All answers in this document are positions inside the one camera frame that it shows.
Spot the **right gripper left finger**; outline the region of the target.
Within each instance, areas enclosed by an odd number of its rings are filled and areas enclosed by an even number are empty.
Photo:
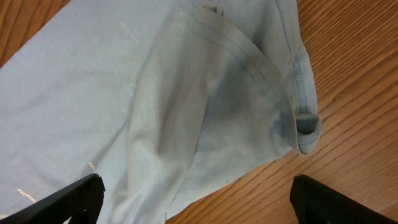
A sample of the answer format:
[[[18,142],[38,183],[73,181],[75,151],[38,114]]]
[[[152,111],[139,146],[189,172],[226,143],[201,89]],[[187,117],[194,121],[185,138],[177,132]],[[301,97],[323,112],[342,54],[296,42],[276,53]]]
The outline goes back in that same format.
[[[96,224],[104,193],[102,178],[93,173],[3,218],[1,224]]]

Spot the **light blue t-shirt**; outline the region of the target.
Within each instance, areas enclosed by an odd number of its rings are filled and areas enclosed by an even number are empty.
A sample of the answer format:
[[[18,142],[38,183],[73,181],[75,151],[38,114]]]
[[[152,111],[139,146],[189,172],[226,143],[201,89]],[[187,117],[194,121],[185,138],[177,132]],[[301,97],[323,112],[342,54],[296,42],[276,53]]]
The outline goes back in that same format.
[[[163,223],[321,130],[295,1],[72,1],[1,68],[1,216],[95,172]]]

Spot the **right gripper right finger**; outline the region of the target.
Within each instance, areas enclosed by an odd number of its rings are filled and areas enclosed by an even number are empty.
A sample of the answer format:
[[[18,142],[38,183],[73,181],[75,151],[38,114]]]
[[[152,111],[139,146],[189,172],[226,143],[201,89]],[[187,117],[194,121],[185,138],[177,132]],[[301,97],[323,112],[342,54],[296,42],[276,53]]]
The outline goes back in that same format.
[[[395,224],[307,175],[294,177],[290,202],[300,224]]]

